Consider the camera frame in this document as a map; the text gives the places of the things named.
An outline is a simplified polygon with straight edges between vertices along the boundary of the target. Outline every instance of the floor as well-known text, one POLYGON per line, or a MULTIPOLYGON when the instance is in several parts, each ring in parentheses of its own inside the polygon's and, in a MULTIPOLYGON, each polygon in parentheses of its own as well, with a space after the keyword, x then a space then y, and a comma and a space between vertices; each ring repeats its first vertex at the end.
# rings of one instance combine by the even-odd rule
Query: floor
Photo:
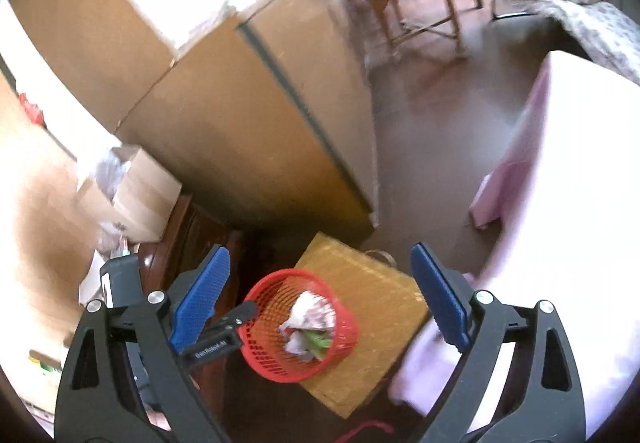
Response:
MULTIPOLYGON (((389 56, 379 27, 364 13, 380 173, 380 226, 362 246, 391 253, 408 271, 409 250, 427 242, 449 267, 477 272, 499 224, 479 231, 467 208, 481 179, 506 148, 545 55, 580 52, 556 24, 537 17, 491 22, 488 8, 456 0, 468 58, 446 38, 423 34, 389 56)), ((403 3, 406 16, 433 21, 442 0, 403 3)), ((332 443, 366 420, 392 425, 388 436, 367 428, 359 441, 405 441, 420 422, 392 405, 382 387, 372 402, 342 420, 298 385, 259 378, 237 354, 228 363, 223 425, 236 443, 332 443)))

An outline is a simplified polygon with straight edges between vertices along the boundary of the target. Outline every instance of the red basket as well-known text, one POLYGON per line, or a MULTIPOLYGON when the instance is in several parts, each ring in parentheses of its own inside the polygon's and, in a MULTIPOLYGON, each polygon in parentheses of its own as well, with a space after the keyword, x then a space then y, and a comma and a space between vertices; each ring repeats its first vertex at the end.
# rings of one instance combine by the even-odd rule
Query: red basket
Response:
POLYGON ((358 341, 353 314, 321 279, 301 269, 281 269, 258 282, 245 300, 253 300, 258 318, 239 329, 244 345, 241 351, 256 373, 271 381, 294 383, 317 375, 328 365, 346 357, 358 341), (335 331, 331 347, 322 361, 303 362, 284 350, 286 338, 278 328, 289 318, 291 307, 304 291, 311 291, 331 302, 335 311, 335 331))

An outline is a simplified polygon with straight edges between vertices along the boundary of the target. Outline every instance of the yellow wooden board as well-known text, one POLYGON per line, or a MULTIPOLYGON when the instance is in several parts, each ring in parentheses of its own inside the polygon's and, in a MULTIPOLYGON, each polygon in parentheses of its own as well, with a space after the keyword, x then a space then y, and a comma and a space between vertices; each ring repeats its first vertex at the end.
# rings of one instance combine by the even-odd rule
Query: yellow wooden board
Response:
POLYGON ((302 386, 347 418, 376 388, 422 324, 428 308, 414 279, 318 233, 296 267, 324 280, 356 317, 358 344, 302 386))

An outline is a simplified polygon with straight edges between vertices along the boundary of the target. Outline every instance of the red string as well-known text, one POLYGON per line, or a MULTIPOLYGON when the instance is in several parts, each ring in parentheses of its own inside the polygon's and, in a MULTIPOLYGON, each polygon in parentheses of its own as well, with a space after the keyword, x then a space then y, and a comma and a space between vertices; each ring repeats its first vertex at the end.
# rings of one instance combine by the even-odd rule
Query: red string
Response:
POLYGON ((363 423, 360 423, 355 429, 352 429, 348 431, 347 434, 340 436, 334 443, 346 443, 348 440, 354 437, 358 432, 360 432, 362 429, 367 427, 378 427, 379 429, 382 429, 383 431, 385 431, 387 434, 394 433, 394 428, 391 425, 388 425, 387 423, 382 423, 381 421, 371 420, 371 421, 365 421, 363 423))

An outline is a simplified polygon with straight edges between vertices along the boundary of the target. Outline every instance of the basket rim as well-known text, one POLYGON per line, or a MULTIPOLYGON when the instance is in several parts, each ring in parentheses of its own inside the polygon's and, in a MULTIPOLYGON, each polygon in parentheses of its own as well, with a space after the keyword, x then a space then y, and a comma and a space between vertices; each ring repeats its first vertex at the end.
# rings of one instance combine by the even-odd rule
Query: basket rim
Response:
MULTIPOLYGON (((304 269, 299 269, 299 268, 279 269, 277 271, 274 271, 273 273, 270 273, 269 275, 266 275, 265 277, 262 277, 262 279, 260 279, 252 287, 252 289, 249 290, 249 293, 246 294, 246 297, 244 298, 244 300, 253 300, 257 298, 259 293, 262 290, 264 290, 266 287, 272 284, 281 282, 287 279, 288 277, 305 277, 305 279, 311 280, 320 286, 323 292, 322 296, 328 299, 334 308, 335 325, 336 325, 336 330, 338 330, 338 326, 340 326, 344 320, 344 316, 342 314, 342 309, 344 308, 344 306, 340 303, 340 301, 337 299, 332 289, 329 287, 329 285, 327 285, 327 283, 324 282, 324 280, 320 279, 318 276, 304 269)), ((278 383, 297 383, 307 378, 311 378, 312 376, 315 376, 318 373, 321 373, 332 362, 332 357, 338 352, 338 348, 337 348, 338 344, 332 344, 331 347, 329 347, 329 349, 327 350, 327 353, 324 356, 324 359, 322 360, 322 362, 319 362, 317 365, 310 368, 306 373, 301 372, 294 377, 276 375, 275 373, 272 373, 267 369, 265 369, 262 365, 260 365, 260 363, 258 363, 257 360, 255 360, 254 354, 249 347, 249 339, 247 336, 248 331, 250 331, 250 326, 247 324, 243 324, 238 330, 238 333, 240 335, 240 340, 242 341, 240 352, 242 353, 244 360, 260 376, 262 376, 263 378, 270 379, 271 381, 277 381, 278 383)))

